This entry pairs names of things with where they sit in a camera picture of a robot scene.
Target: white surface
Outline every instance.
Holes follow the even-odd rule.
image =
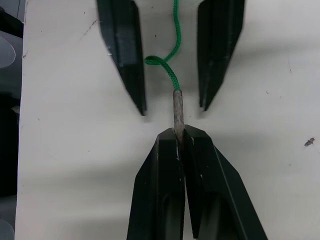
[[[170,61],[185,122],[239,171],[270,240],[318,240],[320,1],[248,1],[225,82],[201,116],[197,2],[181,0],[182,46]],[[165,56],[175,42],[172,0],[137,4],[144,55]],[[165,71],[145,67],[148,117],[140,117],[98,25],[83,36],[96,19],[94,0],[27,3],[17,240],[126,239],[135,175],[157,134],[173,126]]]

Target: green rope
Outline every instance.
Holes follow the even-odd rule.
[[[174,20],[175,33],[176,33],[176,42],[173,50],[164,59],[162,59],[161,57],[152,56],[152,55],[147,56],[144,59],[144,62],[148,65],[161,65],[168,73],[173,83],[174,89],[176,90],[180,90],[179,82],[174,71],[172,71],[171,67],[167,64],[167,61],[169,61],[178,52],[181,44],[181,30],[180,30],[180,23],[179,23],[179,17],[178,17],[178,8],[179,8],[179,0],[173,0],[173,20]]]

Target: dark object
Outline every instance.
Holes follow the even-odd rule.
[[[10,14],[0,11],[0,31],[23,38],[24,24]]]
[[[204,131],[186,125],[179,151],[169,128],[139,170],[127,240],[182,240],[185,184],[195,239],[267,239],[238,172]]]
[[[305,144],[304,144],[304,146],[305,147],[308,147],[308,146],[310,146],[311,144],[314,144],[314,141],[315,141],[316,139],[314,138],[314,137],[312,137],[312,138],[310,138]]]
[[[139,11],[132,0],[97,0],[102,38],[124,86],[142,115],[146,114],[144,60]]]
[[[198,8],[200,107],[208,109],[221,87],[240,36],[245,0],[205,0]]]
[[[18,137],[16,113],[0,106],[0,197],[17,194]]]

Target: green braided cord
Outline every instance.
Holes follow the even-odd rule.
[[[172,71],[171,67],[165,62],[165,60],[163,60],[161,57],[158,57],[158,56],[148,56],[147,59],[149,61],[159,63],[159,65],[161,65],[166,70],[169,77],[171,78],[174,89],[180,90],[180,85],[179,85],[178,79],[177,79],[174,71]]]
[[[157,56],[147,56],[144,59],[144,62],[148,65],[161,65],[162,67],[164,67],[164,69],[167,71],[167,73],[171,78],[174,88],[177,90],[180,89],[178,79],[175,73],[170,68],[170,66],[167,64],[167,61],[169,61],[178,52],[181,44],[181,30],[180,30],[180,23],[179,23],[179,17],[178,17],[178,9],[179,9],[179,0],[173,0],[173,20],[174,20],[175,33],[176,33],[176,42],[173,50],[164,59]]]

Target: white table surface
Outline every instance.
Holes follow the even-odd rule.
[[[172,0],[136,2],[144,55],[165,56],[175,43]],[[205,130],[238,170],[270,240],[319,240],[320,1],[247,1],[225,82],[204,114],[198,3],[180,0],[182,45],[169,62],[185,122]],[[17,240],[125,240],[135,175],[173,126],[166,72],[145,66],[141,117],[96,19],[94,0],[27,0]],[[184,235],[192,239],[188,213]]]

